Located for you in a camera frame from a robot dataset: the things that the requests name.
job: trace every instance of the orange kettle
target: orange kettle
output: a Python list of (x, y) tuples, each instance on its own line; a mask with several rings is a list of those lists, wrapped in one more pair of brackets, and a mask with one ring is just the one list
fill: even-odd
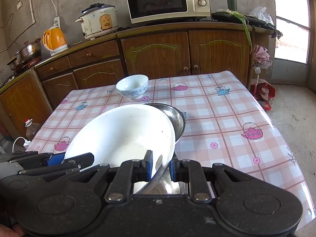
[(58, 26), (52, 26), (49, 30), (44, 32), (43, 44), (51, 55), (68, 49), (64, 33)]

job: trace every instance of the microwave knob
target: microwave knob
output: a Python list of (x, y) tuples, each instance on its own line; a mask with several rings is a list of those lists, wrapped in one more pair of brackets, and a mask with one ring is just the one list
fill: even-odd
[(205, 0), (198, 0), (198, 5), (200, 5), (201, 7), (204, 7), (206, 5), (206, 1)]

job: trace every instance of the checkered tablecloth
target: checkered tablecloth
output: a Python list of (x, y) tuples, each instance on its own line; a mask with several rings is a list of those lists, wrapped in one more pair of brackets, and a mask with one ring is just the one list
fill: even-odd
[[(315, 218), (293, 153), (261, 106), (229, 71), (150, 80), (146, 93), (136, 101), (122, 97), (115, 86), (71, 91), (27, 150), (64, 152), (76, 134), (100, 114), (118, 106), (152, 102), (175, 106), (185, 117), (185, 132), (175, 147), (179, 159), (193, 159), (208, 167), (221, 162), (291, 191), (303, 204), (299, 228)], [(248, 126), (258, 131), (244, 133)]]

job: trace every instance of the white dish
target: white dish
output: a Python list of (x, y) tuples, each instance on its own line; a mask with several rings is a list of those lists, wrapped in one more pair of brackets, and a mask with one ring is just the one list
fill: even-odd
[(148, 77), (145, 75), (132, 75), (123, 78), (116, 84), (116, 89), (122, 96), (131, 100), (141, 98), (148, 87)]
[(75, 136), (64, 158), (91, 152), (94, 155), (92, 166), (109, 163), (117, 167), (127, 160), (142, 160), (146, 151), (152, 150), (151, 181), (134, 185), (134, 193), (142, 190), (145, 194), (166, 171), (174, 146), (172, 123), (162, 111), (144, 104), (131, 104), (107, 111), (89, 122)]

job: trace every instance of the rice cooker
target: rice cooker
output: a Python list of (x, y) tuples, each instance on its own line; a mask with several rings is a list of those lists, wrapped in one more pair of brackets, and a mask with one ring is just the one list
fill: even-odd
[(119, 26), (116, 19), (114, 5), (95, 3), (89, 8), (81, 11), (81, 16), (76, 22), (81, 23), (85, 39), (94, 39), (95, 37), (114, 32)]

